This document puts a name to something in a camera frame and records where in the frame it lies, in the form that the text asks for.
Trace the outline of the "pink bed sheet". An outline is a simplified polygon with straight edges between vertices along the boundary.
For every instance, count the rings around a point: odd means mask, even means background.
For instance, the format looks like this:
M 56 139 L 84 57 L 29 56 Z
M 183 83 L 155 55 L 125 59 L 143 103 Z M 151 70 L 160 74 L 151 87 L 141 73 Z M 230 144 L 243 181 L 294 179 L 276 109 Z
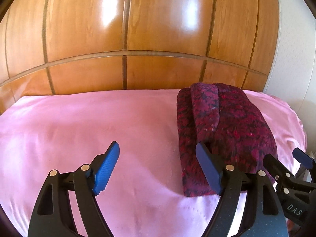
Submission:
M 1 115 L 1 206 L 22 236 L 48 175 L 113 141 L 120 156 L 97 202 L 115 236 L 201 236 L 218 196 L 186 197 L 176 90 L 25 96 Z

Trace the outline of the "dark red patterned sweater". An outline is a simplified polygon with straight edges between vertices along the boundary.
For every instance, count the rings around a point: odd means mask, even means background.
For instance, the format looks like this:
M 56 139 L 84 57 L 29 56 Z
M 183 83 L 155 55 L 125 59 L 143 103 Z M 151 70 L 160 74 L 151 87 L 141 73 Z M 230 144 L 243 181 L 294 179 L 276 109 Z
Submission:
M 277 157 L 277 145 L 260 110 L 237 87 L 195 83 L 177 95 L 177 127 L 186 197 L 213 195 L 196 157 L 196 145 L 220 155 L 242 172 L 263 169 L 263 158 Z

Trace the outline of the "wooden panelled headboard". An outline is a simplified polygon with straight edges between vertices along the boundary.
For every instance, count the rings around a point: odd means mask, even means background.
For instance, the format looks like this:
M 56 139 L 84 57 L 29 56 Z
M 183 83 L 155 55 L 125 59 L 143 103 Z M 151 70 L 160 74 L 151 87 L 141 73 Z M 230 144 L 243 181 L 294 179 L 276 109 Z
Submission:
M 1 19 L 1 111 L 23 96 L 263 90 L 278 0 L 13 0 Z

